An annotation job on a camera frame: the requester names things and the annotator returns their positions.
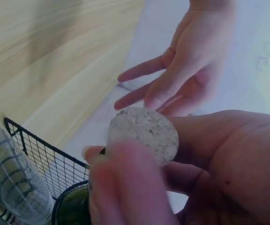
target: cork coaster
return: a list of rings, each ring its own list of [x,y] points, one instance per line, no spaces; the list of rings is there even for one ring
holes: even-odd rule
[[[178,133],[172,123],[147,108],[129,107],[111,120],[107,146],[126,139],[137,140],[147,146],[159,165],[172,161],[179,147]]]

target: black wire basket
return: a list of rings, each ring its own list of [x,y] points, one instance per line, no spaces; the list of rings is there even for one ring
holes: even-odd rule
[[[9,118],[5,118],[4,123],[13,141],[46,181],[54,201],[73,185],[88,181],[89,165],[50,145]],[[16,220],[13,224],[24,223]]]

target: palm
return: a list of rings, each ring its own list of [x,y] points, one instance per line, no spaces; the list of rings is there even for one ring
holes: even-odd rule
[[[204,174],[178,214],[180,224],[257,225],[258,222]]]
[[[129,69],[120,82],[165,72],[155,81],[127,94],[115,103],[122,109],[142,99],[162,114],[184,116],[214,93],[222,72],[231,32],[229,23],[204,10],[189,10],[178,25],[171,46],[163,55]],[[157,99],[158,104],[151,103]]]
[[[251,215],[269,223],[270,116],[227,111],[216,117],[205,116],[205,121],[200,122],[196,131],[182,127],[188,137],[184,142],[191,143],[187,148],[195,150],[181,151],[183,155],[178,158],[192,158],[195,156],[187,152],[197,152],[199,157],[208,159],[198,165],[204,170],[190,185],[193,188],[183,191],[189,195],[188,203],[179,214],[184,224],[194,220],[198,224],[257,224]]]

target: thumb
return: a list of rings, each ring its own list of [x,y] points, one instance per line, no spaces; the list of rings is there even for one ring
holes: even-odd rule
[[[151,151],[130,141],[108,147],[122,215],[128,225],[177,225]]]
[[[198,63],[179,59],[176,54],[167,70],[152,84],[144,98],[145,107],[157,110],[175,96],[183,84],[199,71]]]

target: wooden surface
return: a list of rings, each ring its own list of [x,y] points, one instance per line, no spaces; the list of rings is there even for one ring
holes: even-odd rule
[[[0,120],[62,148],[116,85],[144,0],[0,0]]]

